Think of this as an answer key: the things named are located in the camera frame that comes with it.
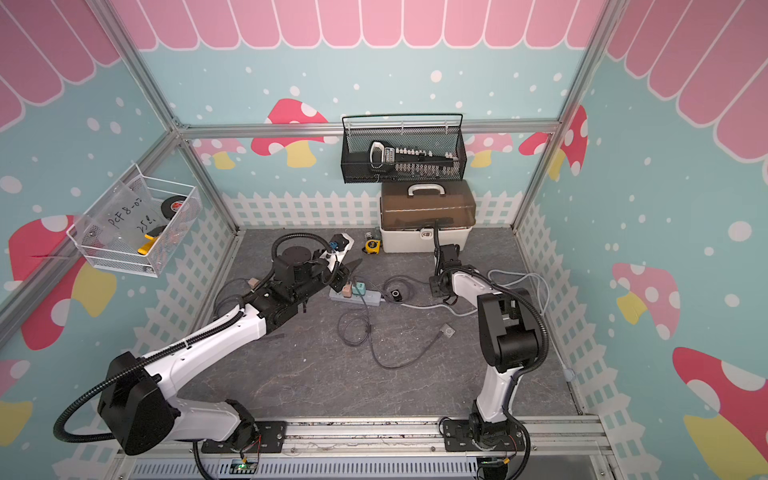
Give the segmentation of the teal USB charger adapter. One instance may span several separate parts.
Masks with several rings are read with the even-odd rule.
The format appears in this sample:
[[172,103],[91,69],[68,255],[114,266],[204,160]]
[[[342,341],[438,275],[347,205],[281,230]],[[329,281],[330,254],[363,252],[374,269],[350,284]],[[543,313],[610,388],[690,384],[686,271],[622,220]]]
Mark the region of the teal USB charger adapter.
[[354,282],[351,284],[351,292],[353,296],[363,297],[366,294],[366,285],[363,282]]

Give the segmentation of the silver mp3 player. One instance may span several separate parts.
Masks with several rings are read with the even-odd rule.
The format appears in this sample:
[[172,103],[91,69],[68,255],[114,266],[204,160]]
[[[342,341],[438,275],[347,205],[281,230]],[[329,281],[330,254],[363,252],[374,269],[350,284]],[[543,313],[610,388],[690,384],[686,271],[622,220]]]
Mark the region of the silver mp3 player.
[[444,324],[444,325],[443,325],[443,326],[440,328],[440,331],[441,331],[441,332],[442,332],[442,334],[443,334],[444,336],[446,336],[447,338],[451,338],[451,337],[452,337],[452,336],[455,334],[455,330],[454,330],[454,329],[453,329],[453,328],[452,328],[450,325],[448,325],[448,324]]

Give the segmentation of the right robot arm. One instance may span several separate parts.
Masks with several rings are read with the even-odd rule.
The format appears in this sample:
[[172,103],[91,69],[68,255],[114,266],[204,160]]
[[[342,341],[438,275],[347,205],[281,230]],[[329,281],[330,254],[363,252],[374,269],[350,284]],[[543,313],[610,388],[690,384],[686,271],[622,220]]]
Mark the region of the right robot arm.
[[482,450],[509,441],[524,444],[524,428],[514,417],[512,403],[521,378],[546,360],[549,333],[538,309],[521,289],[492,281],[460,261],[457,244],[442,244],[433,233],[435,269],[429,279],[432,295],[463,299],[476,308],[481,353],[487,364],[484,383],[468,419],[468,435]]

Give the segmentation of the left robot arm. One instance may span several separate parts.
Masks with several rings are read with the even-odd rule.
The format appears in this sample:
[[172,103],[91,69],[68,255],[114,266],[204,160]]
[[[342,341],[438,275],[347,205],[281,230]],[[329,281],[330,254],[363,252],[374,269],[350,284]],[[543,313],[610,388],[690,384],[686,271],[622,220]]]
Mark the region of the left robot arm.
[[262,440],[253,415],[240,402],[182,399],[179,390],[240,347],[280,328],[326,288],[343,289],[344,264],[354,245],[346,233],[330,240],[292,232],[271,247],[271,268],[255,288],[233,297],[219,319],[167,347],[136,357],[115,357],[106,378],[74,400],[53,425],[54,437],[81,444],[115,440],[127,455],[165,441],[211,441],[245,452]]

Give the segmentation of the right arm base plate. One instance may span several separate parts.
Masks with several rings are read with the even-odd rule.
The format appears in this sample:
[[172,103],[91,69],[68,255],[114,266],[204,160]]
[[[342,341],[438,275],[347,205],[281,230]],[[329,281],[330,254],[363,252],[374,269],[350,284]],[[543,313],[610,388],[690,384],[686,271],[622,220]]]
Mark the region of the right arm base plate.
[[525,448],[523,433],[508,421],[489,423],[480,417],[451,419],[438,422],[438,432],[448,452],[519,453]]

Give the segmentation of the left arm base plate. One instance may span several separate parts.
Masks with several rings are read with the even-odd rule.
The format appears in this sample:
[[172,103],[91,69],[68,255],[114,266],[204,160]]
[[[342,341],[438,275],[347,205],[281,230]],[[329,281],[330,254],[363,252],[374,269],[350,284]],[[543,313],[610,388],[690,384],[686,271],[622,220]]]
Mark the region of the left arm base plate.
[[205,440],[205,454],[280,453],[286,438],[285,421],[245,421],[223,441]]

